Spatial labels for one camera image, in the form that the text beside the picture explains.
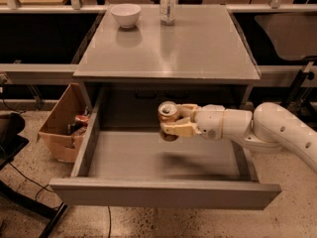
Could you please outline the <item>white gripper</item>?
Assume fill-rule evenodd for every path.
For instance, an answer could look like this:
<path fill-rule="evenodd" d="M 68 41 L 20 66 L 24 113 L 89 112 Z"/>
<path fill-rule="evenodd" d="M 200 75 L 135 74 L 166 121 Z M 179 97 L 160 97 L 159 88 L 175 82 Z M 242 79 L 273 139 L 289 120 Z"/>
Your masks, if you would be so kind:
<path fill-rule="evenodd" d="M 163 119 L 159 123 L 160 128 L 167 135 L 178 137 L 201 135 L 208 140 L 220 140 L 222 138 L 224 106 L 209 104 L 199 107 L 197 104 L 186 103 L 180 104 L 178 111 L 179 116 L 182 117 L 181 119 L 176 121 Z"/>

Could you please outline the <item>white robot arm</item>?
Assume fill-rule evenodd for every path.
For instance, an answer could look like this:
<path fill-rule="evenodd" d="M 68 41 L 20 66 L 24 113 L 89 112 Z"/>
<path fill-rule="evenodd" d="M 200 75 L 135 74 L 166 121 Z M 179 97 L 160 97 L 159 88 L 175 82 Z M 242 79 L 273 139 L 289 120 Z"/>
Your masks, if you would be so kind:
<path fill-rule="evenodd" d="M 247 111 L 166 101 L 158 107 L 158 119 L 167 141 L 199 135 L 214 141 L 228 139 L 260 153 L 285 148 L 317 172 L 317 132 L 278 104 L 266 102 Z"/>

